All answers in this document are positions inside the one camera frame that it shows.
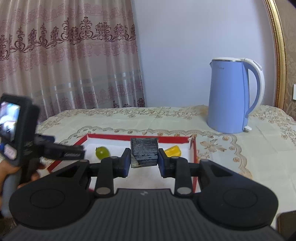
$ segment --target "camera screen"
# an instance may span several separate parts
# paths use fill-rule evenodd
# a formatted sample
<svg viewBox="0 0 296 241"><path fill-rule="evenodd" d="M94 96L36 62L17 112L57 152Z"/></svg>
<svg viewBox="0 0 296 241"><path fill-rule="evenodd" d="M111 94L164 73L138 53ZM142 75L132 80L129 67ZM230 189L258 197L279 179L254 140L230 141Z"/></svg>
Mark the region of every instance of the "camera screen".
<svg viewBox="0 0 296 241"><path fill-rule="evenodd" d="M0 106L0 134L13 141L15 129L20 112L20 106L8 102L2 102Z"/></svg>

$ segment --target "kettle handle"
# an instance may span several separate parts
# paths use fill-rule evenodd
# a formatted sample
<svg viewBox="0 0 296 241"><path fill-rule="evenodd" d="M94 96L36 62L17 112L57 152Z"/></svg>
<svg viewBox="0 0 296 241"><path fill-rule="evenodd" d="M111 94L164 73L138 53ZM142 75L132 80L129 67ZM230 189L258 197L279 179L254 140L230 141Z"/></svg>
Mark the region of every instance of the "kettle handle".
<svg viewBox="0 0 296 241"><path fill-rule="evenodd" d="M243 61L244 66L247 69L250 69L254 73L257 80L257 95L255 98L255 101L245 114L245 117L248 118L248 115L254 112L259 107L259 105L261 105L261 102L264 96L265 81L264 81L262 67L258 63L256 63L255 61L249 58L240 58L240 59Z"/></svg>

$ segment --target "tablecloth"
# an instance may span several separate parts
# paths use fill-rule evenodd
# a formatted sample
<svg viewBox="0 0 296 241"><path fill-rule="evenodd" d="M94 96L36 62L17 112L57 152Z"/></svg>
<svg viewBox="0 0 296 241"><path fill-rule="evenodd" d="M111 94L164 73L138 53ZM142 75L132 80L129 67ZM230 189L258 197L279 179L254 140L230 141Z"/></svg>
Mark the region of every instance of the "tablecloth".
<svg viewBox="0 0 296 241"><path fill-rule="evenodd" d="M207 106L66 110L40 124L37 132L72 145L86 133L197 135L198 158L210 159L269 187L278 213L296 210L296 122L276 107L260 106L252 131L224 134L206 124ZM43 159L49 165L51 160Z"/></svg>

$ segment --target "finger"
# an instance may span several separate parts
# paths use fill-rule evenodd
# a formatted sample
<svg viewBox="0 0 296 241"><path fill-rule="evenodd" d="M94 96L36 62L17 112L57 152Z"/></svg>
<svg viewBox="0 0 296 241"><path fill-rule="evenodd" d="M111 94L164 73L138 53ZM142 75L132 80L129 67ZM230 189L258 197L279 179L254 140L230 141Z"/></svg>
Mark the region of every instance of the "finger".
<svg viewBox="0 0 296 241"><path fill-rule="evenodd" d="M42 163L39 163L37 169L45 169L45 165L43 165Z"/></svg>
<svg viewBox="0 0 296 241"><path fill-rule="evenodd" d="M16 173L20 167L14 167L8 161L2 160L0 162L0 192L2 191L3 182L7 175Z"/></svg>
<svg viewBox="0 0 296 241"><path fill-rule="evenodd" d="M34 182L40 178L38 172L34 172L31 176L31 181Z"/></svg>
<svg viewBox="0 0 296 241"><path fill-rule="evenodd" d="M38 180L39 178L40 178L40 175L38 174L38 172L34 172L31 176L31 181L29 181L28 183L34 182L34 181ZM19 188L27 185L28 183L22 183L17 188L19 189Z"/></svg>
<svg viewBox="0 0 296 241"><path fill-rule="evenodd" d="M19 188L22 188L24 185L27 185L28 183L22 183L22 184L18 185L17 188L18 188L18 189L19 189Z"/></svg>

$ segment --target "white wall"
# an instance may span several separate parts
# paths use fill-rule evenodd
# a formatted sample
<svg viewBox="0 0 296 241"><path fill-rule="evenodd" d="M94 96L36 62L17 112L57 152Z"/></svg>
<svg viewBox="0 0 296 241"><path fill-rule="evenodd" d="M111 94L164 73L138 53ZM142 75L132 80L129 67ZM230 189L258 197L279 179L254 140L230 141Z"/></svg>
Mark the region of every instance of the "white wall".
<svg viewBox="0 0 296 241"><path fill-rule="evenodd" d="M264 0L132 0L146 106L208 104L214 57L262 65L274 104L274 41ZM250 77L251 101L255 77Z"/></svg>

